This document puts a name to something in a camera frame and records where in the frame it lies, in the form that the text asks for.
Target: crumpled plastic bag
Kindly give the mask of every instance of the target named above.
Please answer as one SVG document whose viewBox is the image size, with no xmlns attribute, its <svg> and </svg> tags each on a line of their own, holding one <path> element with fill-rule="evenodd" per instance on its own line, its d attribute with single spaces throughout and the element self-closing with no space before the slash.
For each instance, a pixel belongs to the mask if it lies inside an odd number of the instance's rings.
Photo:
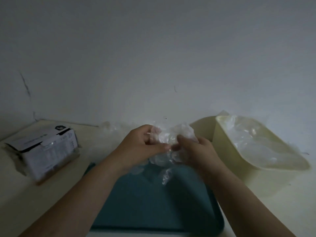
<svg viewBox="0 0 316 237">
<path fill-rule="evenodd" d="M 154 125 L 150 132 L 150 142 L 152 144 L 177 144 L 177 135 L 179 134 L 198 142 L 195 137 L 194 130 L 187 123 L 182 123 L 171 128 L 168 127 L 166 123 L 157 124 L 156 122 L 153 122 L 152 124 Z M 86 140 L 89 143 L 89 147 L 84 148 L 82 150 L 82 154 L 87 156 L 90 161 L 100 163 L 118 147 L 132 129 L 135 129 L 138 126 L 139 125 L 135 124 L 105 122 L 90 135 L 88 140 Z M 172 177 L 172 166 L 176 162 L 182 162 L 187 158 L 187 153 L 183 149 L 180 149 L 178 151 L 170 150 L 167 153 L 152 156 L 149 160 L 152 164 L 164 167 L 160 176 L 162 178 L 162 183 L 166 184 Z M 130 172 L 132 174 L 140 174 L 144 171 L 147 164 L 148 160 L 139 166 L 133 167 Z"/>
<path fill-rule="evenodd" d="M 308 162 L 299 149 L 269 137 L 266 127 L 255 119 L 231 115 L 225 120 L 225 131 L 241 156 L 259 168 L 304 170 Z"/>
</svg>

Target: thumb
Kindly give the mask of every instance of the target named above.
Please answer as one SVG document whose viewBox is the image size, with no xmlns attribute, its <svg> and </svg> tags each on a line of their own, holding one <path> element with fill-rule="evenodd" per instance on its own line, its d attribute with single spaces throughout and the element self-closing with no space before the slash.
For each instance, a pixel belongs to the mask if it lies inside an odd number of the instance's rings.
<svg viewBox="0 0 316 237">
<path fill-rule="evenodd" d="M 178 135 L 178 136 L 177 136 L 177 140 L 178 140 L 180 146 L 182 146 L 182 147 L 185 148 L 185 149 L 191 148 L 192 145 L 194 144 L 193 141 L 191 141 L 191 140 L 188 139 L 188 138 L 185 138 L 183 135 Z"/>
<path fill-rule="evenodd" d="M 158 143 L 155 145 L 146 146 L 146 154 L 148 156 L 153 156 L 159 153 L 165 153 L 171 149 L 171 145 L 166 143 Z"/>
</svg>

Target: yellow plastic container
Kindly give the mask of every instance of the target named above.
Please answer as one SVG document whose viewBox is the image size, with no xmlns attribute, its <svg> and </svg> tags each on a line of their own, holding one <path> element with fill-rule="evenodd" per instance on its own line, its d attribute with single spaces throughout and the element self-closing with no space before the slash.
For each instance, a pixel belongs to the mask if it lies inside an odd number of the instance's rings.
<svg viewBox="0 0 316 237">
<path fill-rule="evenodd" d="M 302 171 L 309 169 L 309 163 L 292 148 L 284 143 L 279 137 L 271 132 L 260 122 L 252 118 L 246 118 L 249 123 L 255 122 L 261 125 L 260 136 L 266 137 L 273 142 L 283 144 L 284 153 L 292 152 L 299 155 L 302 159 L 301 164 L 297 167 L 289 168 L 287 166 L 279 166 L 277 168 L 259 168 L 246 161 L 235 145 L 228 138 L 225 131 L 225 120 L 229 116 L 217 116 L 216 126 L 213 136 L 213 146 L 215 151 L 226 164 L 226 166 L 238 176 L 257 196 L 270 196 L 278 192 L 286 186 L 292 179 Z"/>
</svg>

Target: person's left arm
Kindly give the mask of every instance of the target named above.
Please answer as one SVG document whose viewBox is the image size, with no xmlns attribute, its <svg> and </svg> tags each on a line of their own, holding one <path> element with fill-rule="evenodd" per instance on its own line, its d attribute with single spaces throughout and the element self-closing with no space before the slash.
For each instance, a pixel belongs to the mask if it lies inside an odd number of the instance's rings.
<svg viewBox="0 0 316 237">
<path fill-rule="evenodd" d="M 122 143 L 87 173 L 20 237 L 84 237 L 119 177 L 149 157 L 166 152 L 168 144 L 147 145 L 152 126 L 132 130 Z"/>
</svg>

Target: hand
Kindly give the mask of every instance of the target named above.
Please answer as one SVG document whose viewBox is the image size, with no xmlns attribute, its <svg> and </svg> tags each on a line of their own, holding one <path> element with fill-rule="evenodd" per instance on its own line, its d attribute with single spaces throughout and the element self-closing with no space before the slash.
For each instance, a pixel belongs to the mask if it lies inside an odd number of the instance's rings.
<svg viewBox="0 0 316 237">
<path fill-rule="evenodd" d="M 194 168 L 202 178 L 206 175 L 206 172 L 217 176 L 222 170 L 226 169 L 226 166 L 218 157 L 209 140 L 197 136 L 199 143 L 196 143 L 182 135 L 178 135 L 177 139 L 179 145 L 183 147 L 190 156 L 185 164 Z"/>
<path fill-rule="evenodd" d="M 149 157 L 169 151 L 171 145 L 165 143 L 149 144 L 149 133 L 152 128 L 152 125 L 142 125 L 130 131 L 106 159 L 111 159 L 118 165 L 122 174 L 126 174 L 133 166 L 144 162 Z"/>
</svg>

